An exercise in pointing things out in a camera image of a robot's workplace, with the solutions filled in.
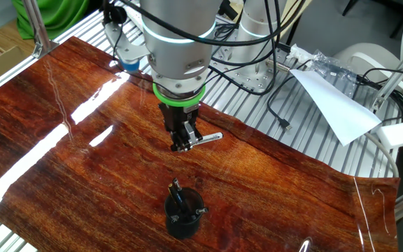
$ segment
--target tabletop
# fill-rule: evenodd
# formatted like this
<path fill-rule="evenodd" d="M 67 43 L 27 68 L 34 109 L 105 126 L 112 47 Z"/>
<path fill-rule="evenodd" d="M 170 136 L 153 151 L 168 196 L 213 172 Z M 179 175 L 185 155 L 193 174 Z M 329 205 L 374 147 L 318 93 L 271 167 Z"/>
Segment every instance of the tabletop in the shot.
<path fill-rule="evenodd" d="M 172 153 L 157 104 L 77 38 L 0 87 L 1 223 L 40 251 L 397 250 L 398 178 L 342 174 L 204 104 L 197 128 L 224 138 Z M 191 239 L 165 228 L 175 176 L 211 210 Z"/>

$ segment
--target white block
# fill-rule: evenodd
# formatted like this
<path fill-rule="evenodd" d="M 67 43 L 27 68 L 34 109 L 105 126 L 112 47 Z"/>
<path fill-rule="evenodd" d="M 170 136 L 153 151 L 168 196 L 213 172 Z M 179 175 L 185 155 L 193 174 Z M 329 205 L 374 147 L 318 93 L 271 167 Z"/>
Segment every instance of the white block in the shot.
<path fill-rule="evenodd" d="M 383 126 L 377 130 L 377 136 L 388 150 L 403 147 L 403 123 Z"/>

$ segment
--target green cloth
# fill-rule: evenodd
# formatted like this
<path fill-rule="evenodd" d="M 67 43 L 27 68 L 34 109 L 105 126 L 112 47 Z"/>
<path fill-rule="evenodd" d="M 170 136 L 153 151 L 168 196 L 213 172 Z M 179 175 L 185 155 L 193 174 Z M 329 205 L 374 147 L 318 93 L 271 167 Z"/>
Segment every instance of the green cloth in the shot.
<path fill-rule="evenodd" d="M 57 38 L 62 32 L 80 21 L 90 0 L 37 0 L 49 39 Z M 29 19 L 22 0 L 12 0 L 17 10 L 17 27 L 23 39 L 33 39 Z"/>

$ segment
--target black connector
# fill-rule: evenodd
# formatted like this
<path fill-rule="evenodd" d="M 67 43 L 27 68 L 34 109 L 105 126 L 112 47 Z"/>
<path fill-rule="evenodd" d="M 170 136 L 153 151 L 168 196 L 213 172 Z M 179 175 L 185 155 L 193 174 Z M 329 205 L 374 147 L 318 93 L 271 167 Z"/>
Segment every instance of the black connector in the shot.
<path fill-rule="evenodd" d="M 278 119 L 279 125 L 284 129 L 284 130 L 290 130 L 292 126 L 290 126 L 290 123 L 286 119 Z"/>
<path fill-rule="evenodd" d="M 226 14 L 231 20 L 237 17 L 237 12 L 230 6 L 231 2 L 229 0 L 223 0 L 222 4 L 218 9 L 218 14 Z"/>

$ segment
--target white cable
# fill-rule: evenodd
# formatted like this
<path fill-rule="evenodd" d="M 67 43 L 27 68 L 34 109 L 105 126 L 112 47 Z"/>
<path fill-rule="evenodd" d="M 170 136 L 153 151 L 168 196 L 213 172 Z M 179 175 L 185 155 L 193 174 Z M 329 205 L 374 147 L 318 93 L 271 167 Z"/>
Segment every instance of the white cable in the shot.
<path fill-rule="evenodd" d="M 393 175 L 395 178 L 399 178 L 399 170 L 397 169 L 397 165 L 396 165 L 396 161 L 393 159 L 393 157 L 390 155 L 390 152 L 388 152 L 388 150 L 385 148 L 385 146 L 383 146 L 383 144 L 381 142 L 379 142 L 379 140 L 377 140 L 376 137 L 374 137 L 373 135 L 371 135 L 370 133 L 365 133 L 365 136 L 371 140 L 375 145 L 377 145 L 377 148 L 379 148 L 382 153 L 386 156 L 386 158 L 388 158 L 388 161 L 391 165 L 391 169 L 393 169 Z"/>

